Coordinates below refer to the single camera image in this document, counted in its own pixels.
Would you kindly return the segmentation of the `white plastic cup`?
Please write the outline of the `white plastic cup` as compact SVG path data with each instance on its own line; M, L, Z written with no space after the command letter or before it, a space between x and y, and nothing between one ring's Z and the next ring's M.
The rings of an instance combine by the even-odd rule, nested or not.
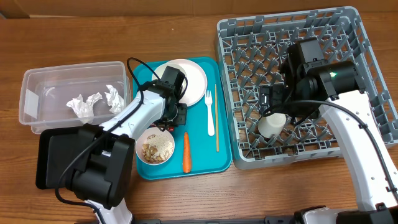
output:
M265 138L278 136L286 123L286 115L274 113L267 117L262 117L257 125L259 133Z

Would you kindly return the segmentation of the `white napkin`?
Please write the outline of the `white napkin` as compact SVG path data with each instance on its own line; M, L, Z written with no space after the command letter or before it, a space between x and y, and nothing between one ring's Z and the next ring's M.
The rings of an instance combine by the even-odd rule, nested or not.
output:
M109 111L112 114L118 114L124 109L124 99L119 94L118 90L112 85L106 85L108 92L105 92L106 101L111 108Z
M78 118L89 118L94 116L94 104L102 99L103 97L99 92L90 95L86 101L84 101L82 95L79 94L78 97L68 101L66 106L71 108Z

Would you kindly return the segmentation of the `red snack wrapper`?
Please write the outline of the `red snack wrapper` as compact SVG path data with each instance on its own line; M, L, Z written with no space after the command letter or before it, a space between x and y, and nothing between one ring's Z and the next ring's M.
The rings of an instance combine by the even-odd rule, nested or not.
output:
M150 125L151 128L159 128L161 131L169 131L169 132L173 132L175 130L175 128L173 126L166 126L165 124L155 124L152 123Z

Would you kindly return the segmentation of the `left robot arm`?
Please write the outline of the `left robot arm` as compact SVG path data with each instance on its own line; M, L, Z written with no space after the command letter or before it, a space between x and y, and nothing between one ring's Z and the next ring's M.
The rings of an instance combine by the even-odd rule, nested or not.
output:
M152 124L160 131L186 123L187 105L181 103L188 87L186 71L168 65L155 80L139 85L136 98L122 112L99 126L77 129L74 158L58 183L78 201L55 196L65 204L89 207L100 223L132 223L124 196L129 186L135 141Z

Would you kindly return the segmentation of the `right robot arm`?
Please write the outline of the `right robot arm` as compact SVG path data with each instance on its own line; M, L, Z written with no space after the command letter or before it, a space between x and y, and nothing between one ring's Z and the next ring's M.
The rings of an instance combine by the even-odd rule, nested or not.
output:
M283 85L262 87L261 116L287 114L304 122L328 123L349 168L355 210L324 205L283 217L284 223L397 223L397 168L371 114L362 76L349 61L329 63L317 38L300 40L287 49L279 68Z

